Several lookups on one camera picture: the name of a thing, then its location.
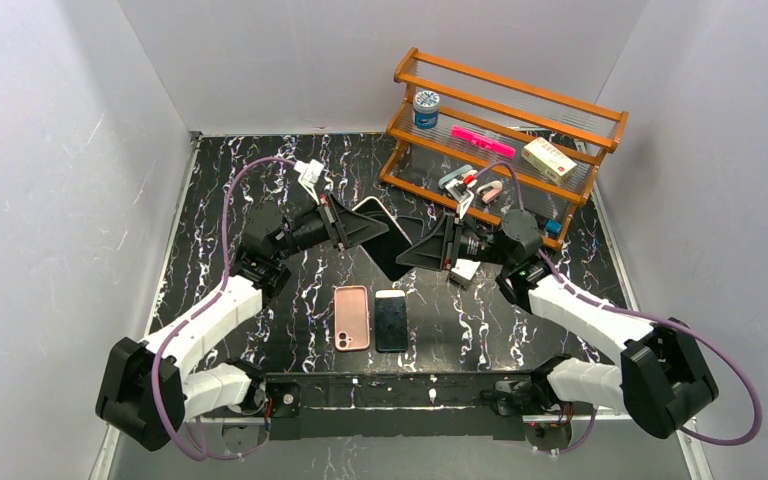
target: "smartphone screen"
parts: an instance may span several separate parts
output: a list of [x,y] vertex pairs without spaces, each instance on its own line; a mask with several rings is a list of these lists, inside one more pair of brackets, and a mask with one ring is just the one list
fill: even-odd
[[379,290],[375,292],[375,349],[382,353],[404,352],[408,349],[408,309],[405,292]]
[[367,197],[357,204],[354,211],[366,215],[373,220],[384,222],[390,230],[372,240],[361,244],[367,255],[378,265],[390,281],[395,282],[410,272],[413,267],[399,265],[396,257],[411,247],[411,242],[404,230],[387,213],[381,202],[375,197]]

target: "pink phone case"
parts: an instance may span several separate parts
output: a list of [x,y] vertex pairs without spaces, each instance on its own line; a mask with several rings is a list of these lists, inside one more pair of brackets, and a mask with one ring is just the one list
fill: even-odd
[[334,332],[341,352],[369,348],[369,301],[366,287],[337,287],[334,290]]

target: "small box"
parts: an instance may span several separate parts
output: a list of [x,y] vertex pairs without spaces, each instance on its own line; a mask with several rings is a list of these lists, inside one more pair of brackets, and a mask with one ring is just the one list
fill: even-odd
[[549,220],[546,223],[546,233],[549,234],[549,238],[558,238],[561,236],[561,229],[563,226],[555,220]]
[[464,288],[468,288],[480,266],[481,262],[459,258],[455,262],[455,266],[449,270],[449,279]]
[[522,158],[556,185],[566,180],[576,167],[575,162],[543,137],[538,137],[523,147]]

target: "blue jar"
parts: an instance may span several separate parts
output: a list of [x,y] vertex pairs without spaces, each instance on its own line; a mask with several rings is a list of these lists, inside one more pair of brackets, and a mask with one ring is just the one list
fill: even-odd
[[419,128],[437,126],[440,113],[440,95],[429,90],[422,90],[413,97],[413,124]]

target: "white robot arm segment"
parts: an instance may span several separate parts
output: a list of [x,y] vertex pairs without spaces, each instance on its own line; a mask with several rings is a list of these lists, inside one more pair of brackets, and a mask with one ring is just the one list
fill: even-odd
[[[163,340],[169,336],[178,324],[189,320],[193,313],[209,302],[219,292],[216,287],[212,292],[187,310],[177,320],[166,325],[162,329],[152,333],[143,339],[147,342],[146,348],[156,353]],[[231,333],[241,323],[255,316],[263,309],[263,295],[261,291],[252,285],[252,282],[241,276],[233,276],[228,279],[225,292],[207,311],[199,315],[197,320],[187,324],[173,338],[166,350],[164,358],[175,358],[175,366],[181,371],[181,379],[184,380],[198,365],[198,362]]]
[[[607,302],[573,285],[580,294],[598,303]],[[576,298],[553,276],[537,282],[537,288],[528,292],[531,313],[551,320],[575,333],[620,364],[620,352],[629,340],[640,340],[652,333],[649,322],[588,305]]]
[[243,403],[251,379],[239,368],[223,363],[187,377],[183,382],[184,421],[187,422],[220,407]]
[[620,367],[570,358],[555,367],[546,379],[564,402],[585,402],[626,413]]

